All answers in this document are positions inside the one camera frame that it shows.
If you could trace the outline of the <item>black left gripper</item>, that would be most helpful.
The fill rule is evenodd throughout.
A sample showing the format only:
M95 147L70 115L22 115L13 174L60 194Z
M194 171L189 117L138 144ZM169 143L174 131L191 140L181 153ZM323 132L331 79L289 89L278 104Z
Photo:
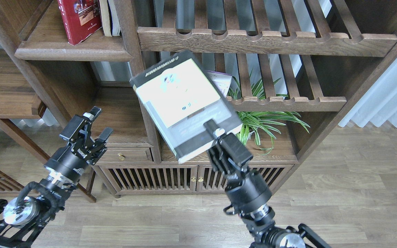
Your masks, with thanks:
M106 141L113 129L106 127L97 139L91 138L91 127L102 109L94 106L83 116L75 115L60 133L67 145L59 148L45 163L52 183L77 183L89 165L94 165L106 152Z

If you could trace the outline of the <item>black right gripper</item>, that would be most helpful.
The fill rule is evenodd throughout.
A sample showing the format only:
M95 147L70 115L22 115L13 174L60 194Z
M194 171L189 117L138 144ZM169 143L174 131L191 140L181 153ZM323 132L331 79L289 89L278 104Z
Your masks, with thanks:
M224 209L227 215L266 216L272 209L267 205L272 193L263 176L250 169L253 158L248 149L233 133L226 134L225 129L210 119L204 123L205 130L216 140L207 154L212 169L226 179L225 193L230 206Z

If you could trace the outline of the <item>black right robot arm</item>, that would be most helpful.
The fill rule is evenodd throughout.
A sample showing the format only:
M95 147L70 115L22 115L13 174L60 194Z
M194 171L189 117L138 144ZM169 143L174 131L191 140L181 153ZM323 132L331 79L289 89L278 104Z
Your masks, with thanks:
M263 176L250 169L253 158L248 149L233 133L226 134L214 120L204 124L214 138L207 154L213 170L226 179L225 193L230 205L224 208L227 215L238 215L254 237L252 248L328 248L329 245L311 228L300 224L298 229L285 229L275 225L275 212L267 202L272 192Z

